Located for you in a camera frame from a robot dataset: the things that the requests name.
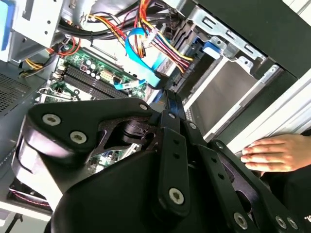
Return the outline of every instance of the green circuit board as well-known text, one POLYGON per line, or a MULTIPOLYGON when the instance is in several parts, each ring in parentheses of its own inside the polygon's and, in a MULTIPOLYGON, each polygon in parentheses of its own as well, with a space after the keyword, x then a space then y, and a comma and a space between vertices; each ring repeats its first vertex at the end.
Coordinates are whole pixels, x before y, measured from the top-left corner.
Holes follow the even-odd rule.
MULTIPOLYGON (((68 63, 83 72, 92 72, 96 74, 96 78, 103 82, 114 84, 130 83, 136 81, 137 78, 125 72, 121 67, 112 64, 110 61, 104 59, 96 59, 92 55, 83 50, 78 50, 74 55, 63 58, 64 63, 68 63)), ((145 98, 146 84, 124 90, 130 97, 145 98)))

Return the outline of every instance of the bolt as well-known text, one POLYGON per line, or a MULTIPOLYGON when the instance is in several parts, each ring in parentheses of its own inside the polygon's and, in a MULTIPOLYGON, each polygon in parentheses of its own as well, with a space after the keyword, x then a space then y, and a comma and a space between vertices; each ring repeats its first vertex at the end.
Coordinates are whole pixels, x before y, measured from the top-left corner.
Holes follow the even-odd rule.
POLYGON ((70 138, 73 142, 77 144, 83 144, 86 142, 87 137, 84 133, 79 132, 79 131, 74 131, 70 134, 70 138))
POLYGON ((148 109, 148 107, 147 107, 146 105, 143 105, 143 104, 140 105, 140 108, 141 108, 142 110, 147 110, 147 109, 148 109))
POLYGON ((277 221, 277 223, 280 225, 281 228, 284 228, 284 229, 287 228, 286 223, 285 223, 284 220, 281 219, 279 216, 276 216, 276 221, 277 221))
POLYGON ((195 125, 195 124, 190 123, 189 125, 190 125, 191 128, 193 128, 194 130, 196 130, 196 125, 195 125))
POLYGON ((294 220, 292 220, 290 217, 288 217, 288 218, 287 218, 287 221, 290 223, 290 225, 291 225, 294 229, 298 230, 298 226, 297 226, 297 224, 294 222, 294 220))
POLYGON ((175 115, 174 114, 172 114, 172 113, 169 113, 169 116, 171 117, 171 118, 173 118, 173 119, 175 119, 176 117, 175 117, 175 115))
POLYGON ((216 142, 216 145, 220 148, 220 149, 223 149, 224 146, 220 143, 220 142, 216 142))
POLYGON ((51 126, 59 125, 61 122, 61 119, 57 115, 54 115, 54 114, 45 114, 42 117, 42 120, 47 125, 51 125, 51 126))
POLYGON ((177 188, 169 190, 170 199, 177 205, 182 205, 185 201, 184 195, 177 188))
POLYGON ((247 226, 247 222, 245 220, 245 218, 243 217, 243 215, 241 215, 240 213, 234 213, 233 215, 235 222, 243 229, 243 230, 247 230, 248 226, 247 226))

